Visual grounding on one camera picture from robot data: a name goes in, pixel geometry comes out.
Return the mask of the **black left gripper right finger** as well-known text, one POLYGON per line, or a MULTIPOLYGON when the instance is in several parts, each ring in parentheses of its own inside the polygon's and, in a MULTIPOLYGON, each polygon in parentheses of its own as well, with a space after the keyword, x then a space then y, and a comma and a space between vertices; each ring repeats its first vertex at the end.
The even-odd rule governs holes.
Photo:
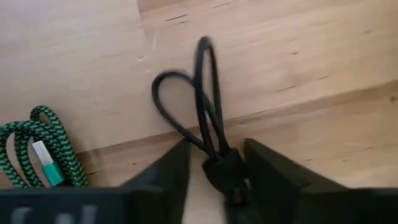
POLYGON ((254 198, 266 224, 346 222, 336 195, 346 187, 301 166, 254 139, 244 142, 254 198))

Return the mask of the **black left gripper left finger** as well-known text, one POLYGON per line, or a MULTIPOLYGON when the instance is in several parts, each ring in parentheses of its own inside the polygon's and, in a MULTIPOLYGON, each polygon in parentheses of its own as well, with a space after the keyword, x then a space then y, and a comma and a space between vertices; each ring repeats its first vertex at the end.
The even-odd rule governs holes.
POLYGON ((123 183, 125 224, 182 224, 190 178, 190 143, 183 139, 123 183))

